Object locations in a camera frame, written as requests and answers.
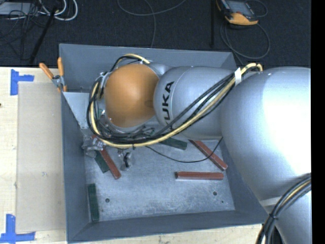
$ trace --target electronic device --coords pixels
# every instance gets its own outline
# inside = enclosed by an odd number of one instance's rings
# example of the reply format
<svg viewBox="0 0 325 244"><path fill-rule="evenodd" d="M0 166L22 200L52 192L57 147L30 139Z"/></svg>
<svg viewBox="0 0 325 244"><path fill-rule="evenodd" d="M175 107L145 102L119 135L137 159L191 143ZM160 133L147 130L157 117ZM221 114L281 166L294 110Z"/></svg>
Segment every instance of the electronic device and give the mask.
<svg viewBox="0 0 325 244"><path fill-rule="evenodd" d="M236 0L216 0L219 11L225 19L236 25L254 25L258 19L247 2Z"/></svg>

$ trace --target orange object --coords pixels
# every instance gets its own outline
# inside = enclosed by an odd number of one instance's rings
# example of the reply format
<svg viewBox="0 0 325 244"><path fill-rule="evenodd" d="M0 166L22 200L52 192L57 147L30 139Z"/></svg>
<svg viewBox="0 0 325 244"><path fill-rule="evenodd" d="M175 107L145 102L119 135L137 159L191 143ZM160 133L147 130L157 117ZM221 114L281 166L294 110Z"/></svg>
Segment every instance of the orange object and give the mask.
<svg viewBox="0 0 325 244"><path fill-rule="evenodd" d="M64 69L63 69L63 63L62 63L62 58L61 57L59 57L57 59L57 67L59 69L60 76L63 78L63 76L64 76ZM67 90L68 90L67 85L64 84L63 85L63 91L66 92Z"/></svg>
<svg viewBox="0 0 325 244"><path fill-rule="evenodd" d="M46 76L49 77L49 79L52 80L54 78L53 73L50 71L50 69L44 63L40 63L39 66L44 71L44 73L46 74ZM61 92L60 87L57 87L57 91L58 92Z"/></svg>
<svg viewBox="0 0 325 244"><path fill-rule="evenodd" d="M124 65L116 69L105 85L106 114L122 128L138 126L155 113L153 95L159 78L144 64Z"/></svg>

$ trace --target brown wooden stick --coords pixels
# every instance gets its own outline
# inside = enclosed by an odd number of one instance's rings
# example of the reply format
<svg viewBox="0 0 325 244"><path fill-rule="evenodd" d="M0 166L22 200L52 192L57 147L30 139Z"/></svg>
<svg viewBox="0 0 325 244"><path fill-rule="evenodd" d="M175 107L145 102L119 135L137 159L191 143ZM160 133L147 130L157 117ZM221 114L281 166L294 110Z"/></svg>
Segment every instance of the brown wooden stick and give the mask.
<svg viewBox="0 0 325 244"><path fill-rule="evenodd" d="M115 179L119 179L121 177L121 173L120 171L117 169L114 161L112 160L112 158L109 156L109 154L107 153L107 151L105 149L103 149L102 151L100 151L102 157L104 158L106 164L108 165L108 167L110 168L110 171L112 173L112 175L114 176Z"/></svg>
<svg viewBox="0 0 325 244"><path fill-rule="evenodd" d="M189 140L193 145L197 147L206 157L209 159L222 171L225 171L228 165L215 153L212 153L211 149L208 148L202 141Z"/></svg>
<svg viewBox="0 0 325 244"><path fill-rule="evenodd" d="M222 180L223 173L218 172L175 172L176 179L191 179L191 180Z"/></svg>

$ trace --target yellow cable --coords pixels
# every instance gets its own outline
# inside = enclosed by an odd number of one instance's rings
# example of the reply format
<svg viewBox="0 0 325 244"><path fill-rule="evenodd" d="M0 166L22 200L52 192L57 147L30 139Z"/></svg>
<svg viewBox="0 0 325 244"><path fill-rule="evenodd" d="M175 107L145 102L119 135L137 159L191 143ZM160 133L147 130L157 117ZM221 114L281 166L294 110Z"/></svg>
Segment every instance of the yellow cable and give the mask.
<svg viewBox="0 0 325 244"><path fill-rule="evenodd" d="M252 67L258 67L260 71L262 71L262 66L261 64L256 64L256 63L250 63L248 65L246 65L244 68L241 69L241 75L243 75L249 68ZM201 110L198 114L196 114L193 118L191 118L189 121L187 121L186 123L182 124L181 126L179 126L178 128L176 128L175 130L169 132L168 134L159 137L157 139L153 139L151 141L147 141L144 143L135 143L135 144L117 144L117 143L112 143L108 140L99 138L100 141L102 141L103 143L105 143L106 145L112 146L112 147L117 147L117 148L130 148L130 147L142 147L142 146L148 146L148 145L153 145L153 144L157 144L159 142L162 142L178 133L180 133L181 131L183 131L184 129L188 128L191 124L193 124L195 121L197 121L202 115L204 115L215 103L217 103L230 89L231 87L235 84L236 79L233 78L223 89L222 91L203 109ZM96 90L96 87L94 87L93 91L91 92L92 95L91 97L93 97L94 92ZM92 126L94 128L94 130L99 134L98 129L96 127L95 124L95 119L94 119L94 115L93 115L93 102L90 105L90 118L91 118L91 123Z"/></svg>
<svg viewBox="0 0 325 244"><path fill-rule="evenodd" d="M128 54L125 54L123 56L131 56L131 57L134 57L134 58L138 58L138 59L142 60L143 62L145 62L146 64L150 64L150 61L148 61L144 57L141 57L141 56L136 55L136 54L133 54L133 53L128 53Z"/></svg>

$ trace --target black carpet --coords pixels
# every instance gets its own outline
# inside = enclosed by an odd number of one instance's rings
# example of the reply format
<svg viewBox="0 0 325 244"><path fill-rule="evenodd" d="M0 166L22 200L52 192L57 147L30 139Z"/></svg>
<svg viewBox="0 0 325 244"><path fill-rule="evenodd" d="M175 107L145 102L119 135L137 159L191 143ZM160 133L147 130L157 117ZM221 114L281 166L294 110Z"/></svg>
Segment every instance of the black carpet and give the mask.
<svg viewBox="0 0 325 244"><path fill-rule="evenodd" d="M38 0L21 1L33 1L40 6ZM55 4L55 0L42 1L48 10ZM265 69L311 64L311 0L250 0L248 3L257 16L265 14L266 8L267 14L259 18L259 25L244 29L230 28L216 8L211 14L211 0L76 2L77 17L71 21L52 21L32 64L30 57L49 16L40 14L13 20L2 15L0 66L28 67L44 62L56 68L60 43L231 51L224 42L225 35L237 51L235 60L239 66L248 62L259 62ZM72 17L74 12L73 1L67 0L67 9L60 16Z"/></svg>

